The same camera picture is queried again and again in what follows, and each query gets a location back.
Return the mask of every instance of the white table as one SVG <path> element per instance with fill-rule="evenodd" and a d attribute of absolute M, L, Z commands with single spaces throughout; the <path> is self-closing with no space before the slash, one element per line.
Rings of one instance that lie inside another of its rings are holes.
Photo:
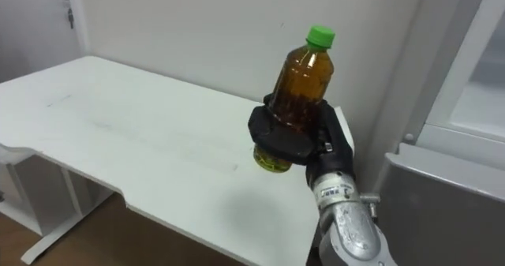
<path fill-rule="evenodd" d="M 243 263 L 303 265 L 316 204 L 303 167 L 273 174 L 254 162 L 257 105 L 86 57 L 0 84 L 0 144 L 116 190 L 128 208 Z"/>

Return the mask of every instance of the brown bottle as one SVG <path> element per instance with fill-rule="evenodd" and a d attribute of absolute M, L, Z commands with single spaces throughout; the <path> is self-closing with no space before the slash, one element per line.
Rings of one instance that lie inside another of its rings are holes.
<path fill-rule="evenodd" d="M 313 26 L 307 44 L 287 55 L 277 79 L 269 109 L 282 124 L 300 133 L 311 129 L 318 117 L 317 104 L 323 99 L 333 74 L 327 49 L 334 37 L 331 29 Z M 284 172 L 291 167 L 291 163 L 272 157 L 257 146 L 254 158 L 273 172 Z"/>

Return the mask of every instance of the door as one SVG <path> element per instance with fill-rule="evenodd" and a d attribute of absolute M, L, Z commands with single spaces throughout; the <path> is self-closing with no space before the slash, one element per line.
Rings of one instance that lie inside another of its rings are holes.
<path fill-rule="evenodd" d="M 0 0 L 0 82 L 81 56 L 68 0 Z"/>

